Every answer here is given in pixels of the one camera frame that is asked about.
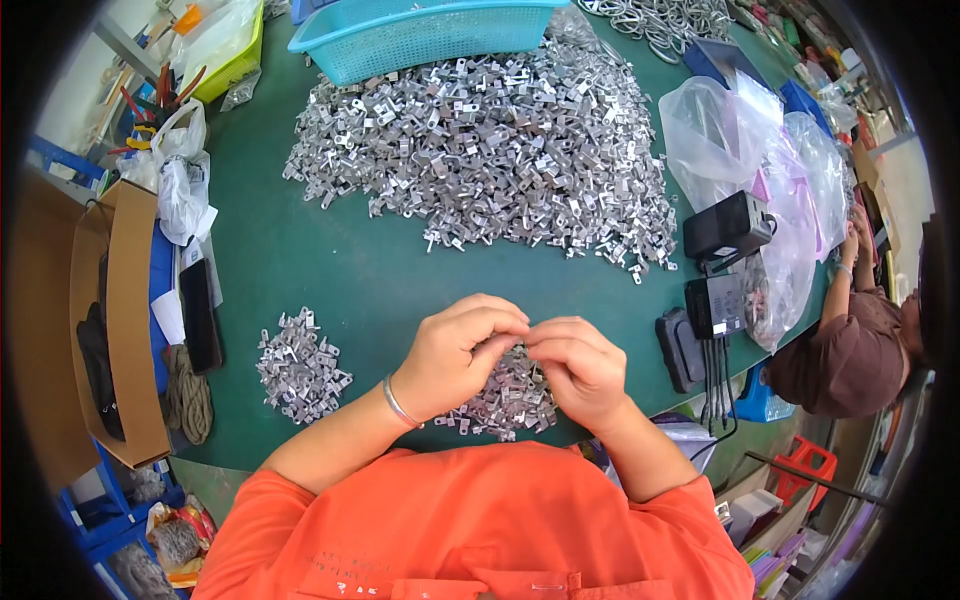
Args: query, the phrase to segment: green workbench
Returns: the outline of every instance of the green workbench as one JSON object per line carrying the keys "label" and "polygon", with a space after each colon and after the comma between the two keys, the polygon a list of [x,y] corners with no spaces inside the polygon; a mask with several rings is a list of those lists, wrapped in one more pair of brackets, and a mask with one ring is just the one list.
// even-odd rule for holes
{"label": "green workbench", "polygon": [[[641,89],[653,96],[650,110],[659,133],[656,102],[690,77],[689,70],[682,63],[663,62],[645,43],[618,34],[604,19],[591,18],[591,23],[634,64]],[[790,67],[769,42],[732,27],[768,83],[786,81]],[[440,248],[427,255],[421,237],[424,221],[394,214],[370,219],[359,194],[335,201],[326,211],[319,201],[305,203],[304,184],[280,176],[297,141],[296,117],[319,73],[315,66],[304,65],[303,56],[287,53],[294,31],[285,16],[266,25],[263,77],[249,103],[224,113],[215,111],[219,102],[208,108],[210,203],[220,209],[212,237],[224,296],[217,318],[226,364],[208,377],[213,430],[203,445],[179,453],[181,458],[254,470],[300,431],[263,404],[254,365],[261,353],[256,348],[260,329],[266,327],[273,335],[279,314],[297,313],[303,305],[316,312],[323,334],[341,349],[340,368],[355,375],[346,401],[400,364],[423,317],[475,292],[512,300],[534,323],[580,315],[595,324],[627,352],[626,390],[648,415],[689,398],[673,391],[654,333],[654,320],[673,306],[684,306],[684,283],[700,276],[682,250],[674,254],[678,272],[654,268],[637,286],[629,274],[602,258],[565,260],[561,249],[543,244],[530,249],[497,240],[491,247],[468,245],[464,253]],[[658,138],[653,153],[663,152]],[[666,193],[681,196],[677,220],[682,222],[693,211],[669,171],[665,175]],[[806,312],[787,339],[816,321],[825,289],[820,268]],[[742,372],[765,356],[746,334],[732,336],[732,372]],[[560,415],[558,424],[536,439],[561,445],[587,437],[586,430]],[[518,432],[517,438],[535,436]],[[488,434],[460,436],[455,428],[430,423],[397,444],[431,450],[494,441]]]}

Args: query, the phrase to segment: blue storage bin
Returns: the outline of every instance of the blue storage bin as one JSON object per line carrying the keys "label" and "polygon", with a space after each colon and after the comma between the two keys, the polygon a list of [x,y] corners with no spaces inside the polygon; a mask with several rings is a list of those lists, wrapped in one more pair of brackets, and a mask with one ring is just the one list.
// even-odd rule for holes
{"label": "blue storage bin", "polygon": [[732,42],[694,37],[690,47],[684,52],[684,64],[690,68],[694,75],[710,77],[726,89],[730,89],[730,86],[727,84],[727,78],[724,75],[733,77],[736,70],[739,69],[758,84],[763,85],[773,93],[777,93],[763,79],[763,76],[756,70],[747,55],[743,54],[740,46]]}
{"label": "blue storage bin", "polygon": [[816,99],[811,96],[802,85],[792,79],[780,86],[780,93],[783,94],[783,100],[786,102],[784,112],[806,112],[817,122],[820,129],[824,130],[827,137],[833,139],[833,132],[830,125],[827,124],[827,118],[824,112],[820,110],[820,105]]}
{"label": "blue storage bin", "polygon": [[287,46],[336,85],[409,66],[540,45],[568,0],[338,0],[310,15]]}
{"label": "blue storage bin", "polygon": [[294,3],[290,6],[290,20],[293,21],[294,25],[299,25],[314,12],[336,1],[337,0],[294,0]]}
{"label": "blue storage bin", "polygon": [[754,423],[769,423],[786,419],[797,409],[796,405],[777,396],[770,386],[760,381],[760,373],[769,362],[768,358],[751,367],[747,373],[747,386],[740,398],[733,402],[739,419]]}

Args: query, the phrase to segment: turquoise mesh basket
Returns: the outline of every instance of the turquoise mesh basket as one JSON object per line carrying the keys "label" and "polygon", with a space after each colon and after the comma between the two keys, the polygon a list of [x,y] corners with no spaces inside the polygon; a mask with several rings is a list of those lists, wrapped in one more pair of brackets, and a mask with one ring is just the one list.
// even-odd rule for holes
{"label": "turquoise mesh basket", "polygon": [[287,50],[310,55],[336,85],[353,84],[434,60],[532,50],[568,0],[414,3],[339,0],[300,25]]}

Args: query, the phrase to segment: cardboard box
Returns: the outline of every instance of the cardboard box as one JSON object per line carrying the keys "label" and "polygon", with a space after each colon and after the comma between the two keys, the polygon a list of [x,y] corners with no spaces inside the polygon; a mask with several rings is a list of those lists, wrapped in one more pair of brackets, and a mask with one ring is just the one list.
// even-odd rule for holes
{"label": "cardboard box", "polygon": [[[86,429],[129,468],[170,453],[160,412],[150,350],[150,247],[156,196],[127,181],[115,183],[77,224],[70,265],[70,339],[73,369]],[[107,341],[117,412],[125,442],[107,433],[94,403],[77,323],[98,299],[99,263],[107,252]]]}
{"label": "cardboard box", "polygon": [[13,384],[4,400],[15,396],[52,493],[100,461],[84,426],[70,351],[70,261],[83,216],[82,205],[26,168],[4,256],[4,350]]}

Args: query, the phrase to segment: bracelet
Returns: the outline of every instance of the bracelet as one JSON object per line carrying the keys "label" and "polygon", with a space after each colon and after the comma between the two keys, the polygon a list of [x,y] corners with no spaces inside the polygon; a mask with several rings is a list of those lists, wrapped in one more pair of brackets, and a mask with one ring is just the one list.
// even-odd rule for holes
{"label": "bracelet", "polygon": [[396,403],[396,398],[394,397],[394,391],[390,389],[390,378],[393,377],[393,373],[389,373],[386,377],[383,378],[383,395],[387,398],[387,404],[390,404],[390,408],[394,410],[396,415],[400,417],[400,420],[415,427],[417,429],[423,428],[423,423],[418,423],[415,420],[410,418],[410,415],[407,415],[406,411],[400,408],[400,405]]}
{"label": "bracelet", "polygon": [[846,271],[846,272],[847,272],[847,275],[850,276],[850,283],[853,283],[853,271],[851,271],[851,268],[850,268],[850,267],[848,267],[847,265],[843,264],[842,262],[838,262],[838,263],[837,263],[837,269],[843,269],[844,271]]}

